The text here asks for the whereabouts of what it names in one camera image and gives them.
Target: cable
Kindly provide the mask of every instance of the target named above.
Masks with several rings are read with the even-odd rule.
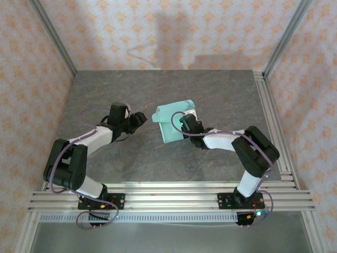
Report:
[[[82,119],[81,119],[81,115],[82,115],[85,111],[89,111],[89,110],[99,110],[99,109],[102,109],[102,110],[109,110],[109,109],[107,109],[107,108],[90,108],[90,109],[86,109],[86,110],[84,110],[84,111],[82,111],[82,112],[80,113],[80,121],[81,121],[81,123],[86,124],[86,123],[83,122]],[[68,191],[70,191],[70,192],[72,192],[72,193],[75,193],[75,194],[80,195],[80,196],[82,196],[82,197],[84,197],[84,198],[90,199],[90,200],[92,200],[92,201],[96,201],[96,202],[108,204],[108,205],[114,207],[114,208],[116,209],[116,214],[115,214],[115,216],[114,216],[112,219],[110,219],[110,221],[108,221],[107,223],[105,223],[105,224],[103,224],[103,225],[100,225],[100,228],[102,228],[102,227],[105,227],[105,226],[111,224],[111,223],[117,218],[118,213],[119,213],[118,206],[116,206],[116,205],[115,205],[114,203],[112,203],[112,202],[105,201],[105,200],[101,200],[101,199],[96,199],[96,198],[93,198],[93,197],[91,197],[91,196],[88,196],[88,195],[85,195],[85,194],[82,194],[82,193],[80,193],[80,192],[77,192],[77,191],[74,191],[74,190],[71,190],[71,189],[67,189],[67,188],[64,188],[64,189],[62,189],[62,190],[60,190],[60,191],[55,191],[54,186],[53,186],[53,180],[54,180],[54,176],[55,176],[55,171],[56,171],[57,165],[58,165],[58,163],[60,162],[60,160],[61,160],[63,154],[64,154],[64,153],[65,153],[65,152],[66,152],[66,151],[67,151],[67,150],[68,150],[74,143],[76,143],[76,142],[78,142],[78,141],[81,141],[81,140],[84,140],[84,139],[86,139],[86,138],[89,138],[89,137],[93,136],[95,133],[97,133],[96,126],[93,126],[93,127],[95,128],[94,131],[88,133],[87,135],[85,135],[85,136],[83,136],[83,137],[81,137],[81,138],[77,138],[77,139],[73,140],[73,141],[70,142],[66,147],[64,147],[64,149],[59,153],[59,155],[57,156],[57,158],[56,158],[56,160],[55,160],[55,163],[54,163],[54,165],[53,165],[53,168],[52,168],[51,176],[50,176],[50,178],[49,178],[49,184],[50,184],[50,186],[51,186],[51,191],[52,191],[52,193],[59,194],[59,193],[62,193],[62,192],[64,192],[64,191],[67,191],[67,190],[68,190]],[[101,213],[101,212],[96,212],[96,211],[83,211],[83,212],[79,213],[78,216],[77,216],[77,218],[76,218],[76,225],[77,225],[80,229],[82,229],[82,230],[92,230],[92,229],[95,229],[95,228],[96,228],[95,226],[94,226],[94,227],[83,227],[83,226],[81,226],[81,225],[78,223],[78,220],[79,220],[80,216],[83,215],[83,214],[85,214],[85,213],[91,213],[91,214],[94,214],[94,213],[95,213],[95,214],[98,214],[98,215],[100,215],[100,214],[102,214],[102,213]]]
[[[108,218],[104,218],[104,217],[100,217],[100,216],[96,216],[96,215],[93,215],[92,213],[89,213],[89,215],[93,218],[96,218],[98,220],[106,220],[108,221],[109,219]]]
[[[156,222],[155,224],[159,224],[159,225],[171,225],[171,226],[181,226],[181,227],[198,227],[198,228],[223,228],[223,227],[234,227],[234,226],[237,227],[236,224],[232,224],[232,223],[229,223],[227,225],[225,225],[225,224],[221,224],[221,225],[201,225],[201,224],[195,224],[195,225],[193,225],[193,224],[184,224],[184,223],[162,223],[162,222]]]
[[[115,142],[119,142],[119,141],[125,141],[127,138],[129,138],[129,134],[127,135],[127,137],[125,137],[125,138],[123,138],[123,139],[121,139],[121,140],[116,140]]]
[[[171,124],[173,126],[173,128],[175,130],[177,130],[179,133],[183,134],[183,135],[186,135],[186,136],[192,136],[192,137],[199,137],[199,136],[207,136],[207,135],[213,135],[213,134],[219,134],[219,133],[225,133],[225,134],[231,134],[231,135],[238,135],[238,136],[241,136],[243,138],[245,138],[246,140],[248,140],[250,142],[251,145],[253,145],[257,150],[258,152],[260,152],[260,154],[263,156],[263,158],[268,162],[268,164],[270,165],[270,168],[273,168],[274,165],[272,163],[272,161],[269,159],[269,157],[262,151],[262,149],[251,139],[249,138],[248,136],[246,136],[245,134],[243,133],[239,133],[239,132],[235,132],[235,131],[216,131],[216,132],[210,132],[210,133],[186,133],[186,132],[183,132],[181,131],[179,128],[177,128],[173,122],[173,117],[176,116],[177,114],[183,114],[185,115],[184,112],[175,112],[172,114],[171,116]]]
[[[240,228],[242,227],[251,227],[251,226],[256,226],[256,225],[259,225],[261,224],[262,222],[264,222],[268,217],[269,215],[272,213],[273,209],[274,209],[274,201],[273,201],[273,198],[271,196],[271,194],[265,190],[261,190],[259,192],[264,192],[266,193],[269,197],[270,197],[270,201],[271,201],[271,206],[270,206],[270,210],[269,212],[266,213],[265,217],[260,220],[259,222],[255,223],[255,224],[251,224],[251,225],[247,225],[247,226],[240,226]],[[243,215],[243,214],[251,214],[252,212],[239,212],[237,213],[238,215]],[[180,224],[180,223],[156,223],[156,224],[162,224],[162,225],[174,225],[174,226],[185,226],[185,227],[209,227],[209,228],[217,228],[217,227],[229,227],[231,226],[232,224],[228,224],[228,225],[192,225],[192,224]]]
[[[85,113],[85,112],[87,112],[87,111],[96,111],[96,110],[107,110],[107,111],[109,111],[110,108],[97,106],[97,107],[92,107],[92,108],[85,109],[85,110],[83,110],[83,111],[78,115],[78,120],[80,121],[80,123],[82,123],[82,124],[84,124],[84,125],[86,125],[86,126],[88,126],[88,127],[91,127],[91,128],[96,128],[95,125],[92,125],[91,123],[85,122],[85,121],[82,119],[83,113]]]
[[[186,133],[186,132],[180,130],[180,129],[174,124],[174,122],[173,122],[173,118],[174,118],[174,116],[176,116],[177,114],[185,115],[185,113],[184,113],[184,112],[175,112],[175,113],[173,113],[172,116],[171,116],[171,124],[172,124],[173,128],[174,128],[176,131],[178,131],[179,133],[181,133],[181,134],[183,134],[183,135],[186,135],[186,136],[191,136],[191,137],[207,136],[207,135],[213,135],[213,134],[219,134],[219,133],[232,134],[232,135],[239,135],[239,136],[245,138],[246,140],[248,140],[249,143],[250,143],[252,146],[254,146],[254,147],[258,150],[258,152],[263,156],[263,158],[264,158],[264,159],[268,162],[268,164],[270,165],[269,170],[271,170],[271,169],[274,167],[273,162],[272,162],[272,161],[269,159],[269,157],[263,152],[263,150],[262,150],[262,149],[261,149],[261,148],[260,148],[260,147],[259,147],[253,140],[252,140],[252,139],[250,139],[250,138],[249,138],[248,136],[246,136],[245,134],[239,133],[239,132],[235,132],[235,131],[215,131],[215,132],[210,132],[210,133],[200,133],[200,134],[198,134],[198,133]],[[263,179],[260,180],[260,183],[259,183],[259,184],[257,185],[257,187],[256,187],[257,189],[260,187],[262,181],[263,181]],[[256,223],[256,224],[252,224],[252,225],[254,225],[254,226],[257,225],[257,224],[260,224],[260,223],[263,222],[263,221],[265,221],[265,220],[268,218],[268,216],[273,212],[273,209],[274,209],[274,200],[273,200],[271,194],[270,194],[269,192],[265,191],[265,190],[260,190],[260,191],[258,191],[258,192],[261,192],[261,193],[262,193],[262,192],[265,192],[265,193],[270,197],[271,207],[270,207],[269,213],[266,214],[266,216],[264,217],[263,220],[259,221],[259,222]]]
[[[104,116],[104,117],[101,119],[101,123],[104,123],[104,121],[105,121],[107,118],[109,118],[109,115]]]

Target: patterned wallpaper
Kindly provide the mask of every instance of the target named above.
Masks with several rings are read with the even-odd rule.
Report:
[[[72,76],[28,0],[0,1],[0,252],[13,252]]]
[[[270,83],[303,187],[337,251],[337,4],[316,0]]]
[[[300,0],[41,0],[78,70],[264,70]]]

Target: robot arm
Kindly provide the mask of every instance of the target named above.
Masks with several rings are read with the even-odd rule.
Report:
[[[201,149],[224,149],[236,152],[241,160],[245,172],[238,185],[235,188],[232,202],[236,203],[238,208],[243,204],[249,202],[252,196],[255,194],[256,189],[264,175],[269,169],[269,163],[263,158],[263,156],[255,150],[254,147],[246,140],[246,138],[240,135],[233,135],[230,133],[217,133],[217,129],[207,128],[204,129],[201,121],[197,121],[195,116],[187,114],[180,119],[182,125],[182,131],[186,133],[209,133],[209,135],[201,135],[190,137],[191,142]],[[266,136],[255,126],[250,126],[246,130],[236,131],[244,134],[254,141],[261,150],[267,155],[267,157],[275,163],[280,157],[280,154],[276,147],[267,139]]]
[[[147,118],[142,112],[130,114],[130,108],[123,103],[113,103],[109,115],[105,118],[107,118],[106,123],[104,121],[99,123],[94,130],[78,138],[58,139],[54,142],[43,174],[45,181],[49,182],[52,168],[61,151],[69,143],[74,142],[58,163],[53,184],[92,198],[110,201],[106,186],[86,175],[87,156],[102,146],[116,141],[122,133],[133,134]],[[89,210],[99,209],[100,205],[97,202],[94,203],[83,197],[80,200],[86,202],[84,206]]]

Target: gray marble surface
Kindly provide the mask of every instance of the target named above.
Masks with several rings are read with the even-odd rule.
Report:
[[[256,125],[269,137],[252,71],[79,71],[59,136],[70,139],[91,129],[79,123],[81,111],[112,102],[131,105],[148,121],[123,142],[106,145],[88,157],[87,175],[101,182],[239,181],[244,172],[234,152],[201,150],[189,140],[164,144],[151,116],[158,105],[191,99],[204,127],[221,130]],[[83,115],[97,124],[108,111]],[[277,168],[268,180],[279,180]]]

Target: light green plastic part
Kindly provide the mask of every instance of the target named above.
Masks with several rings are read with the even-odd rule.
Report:
[[[185,100],[157,107],[156,113],[152,115],[152,121],[159,123],[164,143],[184,139],[183,135],[173,128],[171,124],[171,117],[175,112],[185,112],[192,109],[195,109],[195,105],[192,100]],[[182,116],[182,114],[174,116],[173,122],[175,126],[180,127],[179,119]]]

